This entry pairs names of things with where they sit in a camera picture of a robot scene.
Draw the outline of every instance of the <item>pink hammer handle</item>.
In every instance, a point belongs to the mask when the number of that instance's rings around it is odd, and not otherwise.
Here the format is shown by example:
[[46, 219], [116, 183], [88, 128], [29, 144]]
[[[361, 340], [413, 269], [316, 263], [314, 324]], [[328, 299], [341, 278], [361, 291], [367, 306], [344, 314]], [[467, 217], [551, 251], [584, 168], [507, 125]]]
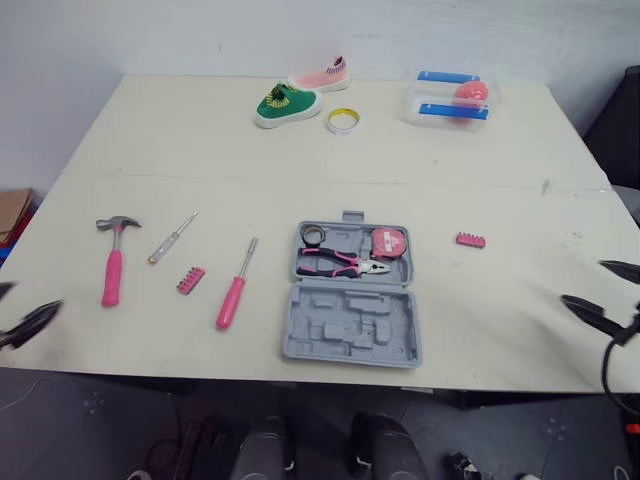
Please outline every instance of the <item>pink hammer handle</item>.
[[218, 320], [216, 320], [216, 326], [219, 329], [226, 330], [231, 326], [233, 316], [236, 314], [236, 309], [238, 308], [238, 303], [240, 303], [240, 296], [242, 295], [244, 282], [245, 280], [242, 277], [233, 278], [233, 282], [231, 282], [231, 287], [224, 299], [220, 313], [218, 313]]
[[122, 276], [122, 252], [111, 250], [107, 260], [107, 274], [104, 279], [102, 305], [113, 307], [120, 303], [120, 278]]

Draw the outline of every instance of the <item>plastic container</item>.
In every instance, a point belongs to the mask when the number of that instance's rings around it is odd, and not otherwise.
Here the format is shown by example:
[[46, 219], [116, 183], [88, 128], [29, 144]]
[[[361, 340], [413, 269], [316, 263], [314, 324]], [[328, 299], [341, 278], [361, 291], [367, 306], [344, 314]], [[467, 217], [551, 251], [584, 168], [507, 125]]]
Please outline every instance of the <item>plastic container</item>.
[[494, 83], [478, 75], [422, 71], [406, 91], [409, 123], [453, 129], [476, 129], [491, 117], [498, 99]]
[[[282, 350], [286, 357], [385, 367], [415, 368], [422, 363], [422, 341], [413, 293], [405, 287], [413, 280], [409, 232], [404, 227], [364, 224], [364, 213], [343, 213], [342, 223], [302, 222], [298, 225], [293, 273], [300, 279], [289, 297], [288, 319]], [[370, 258], [371, 232], [394, 228], [406, 239], [407, 249], [388, 264], [385, 274], [359, 278], [311, 277], [298, 267], [331, 270], [335, 261], [301, 256], [300, 237], [308, 225], [321, 226], [326, 238], [322, 248], [357, 253]]]

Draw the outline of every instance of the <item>screwdriver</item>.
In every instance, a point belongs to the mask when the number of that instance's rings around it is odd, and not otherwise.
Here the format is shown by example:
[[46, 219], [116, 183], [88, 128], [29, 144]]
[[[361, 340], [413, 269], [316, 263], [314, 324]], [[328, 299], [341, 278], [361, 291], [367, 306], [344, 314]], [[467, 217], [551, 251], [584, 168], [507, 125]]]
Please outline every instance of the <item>screwdriver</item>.
[[164, 242], [160, 244], [156, 251], [151, 254], [149, 258], [147, 258], [147, 262], [151, 265], [155, 265], [160, 261], [160, 259], [164, 256], [165, 253], [176, 243], [176, 240], [180, 238], [180, 235], [184, 230], [189, 226], [189, 224], [193, 221], [194, 218], [198, 216], [198, 211], [196, 210], [193, 214], [187, 218], [182, 225], [178, 227], [178, 229], [169, 235]]
[[247, 250], [247, 256], [244, 258], [244, 263], [240, 269], [240, 274], [233, 278], [231, 287], [229, 287], [229, 291], [227, 292], [227, 296], [224, 298], [224, 303], [222, 304], [220, 313], [218, 313], [218, 319], [216, 320], [216, 327], [220, 330], [226, 330], [231, 326], [231, 322], [233, 322], [233, 316], [236, 314], [238, 303], [240, 303], [240, 296], [242, 295], [242, 289], [244, 288], [244, 274], [247, 271], [249, 260], [251, 260], [257, 244], [258, 238], [253, 237], [249, 244], [249, 250]]

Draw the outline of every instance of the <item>sneaker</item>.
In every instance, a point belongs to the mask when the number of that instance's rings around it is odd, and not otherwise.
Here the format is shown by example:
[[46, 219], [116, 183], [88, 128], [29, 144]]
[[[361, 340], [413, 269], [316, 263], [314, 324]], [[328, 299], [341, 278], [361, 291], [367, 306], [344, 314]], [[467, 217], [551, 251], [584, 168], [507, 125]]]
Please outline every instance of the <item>sneaker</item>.
[[350, 81], [344, 57], [336, 58], [333, 65], [329, 65], [324, 70], [300, 77], [289, 77], [289, 84], [294, 87], [303, 90], [317, 90], [318, 92], [344, 90], [349, 86]]
[[313, 117], [322, 109], [322, 95], [301, 91], [278, 82], [258, 105], [256, 123], [262, 128], [279, 127], [294, 120]]

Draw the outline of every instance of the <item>tool case compartment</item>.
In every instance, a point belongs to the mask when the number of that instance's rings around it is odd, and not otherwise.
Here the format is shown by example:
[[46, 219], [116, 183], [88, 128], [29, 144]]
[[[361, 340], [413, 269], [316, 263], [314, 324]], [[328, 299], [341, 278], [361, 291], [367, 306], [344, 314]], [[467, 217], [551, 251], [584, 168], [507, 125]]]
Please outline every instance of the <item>tool case compartment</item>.
[[[343, 222], [298, 225], [293, 274], [299, 279], [289, 297], [283, 353], [295, 359], [324, 360], [398, 368], [422, 363], [422, 342], [416, 299], [405, 287], [413, 280], [409, 232], [400, 226], [364, 224], [361, 212], [344, 212]], [[395, 259], [376, 259], [390, 266], [384, 274], [363, 273], [359, 278], [318, 277], [298, 273], [299, 267], [331, 270], [332, 259], [307, 257], [302, 231], [322, 227], [322, 248], [371, 258], [371, 232], [393, 228], [403, 233], [407, 248]]]

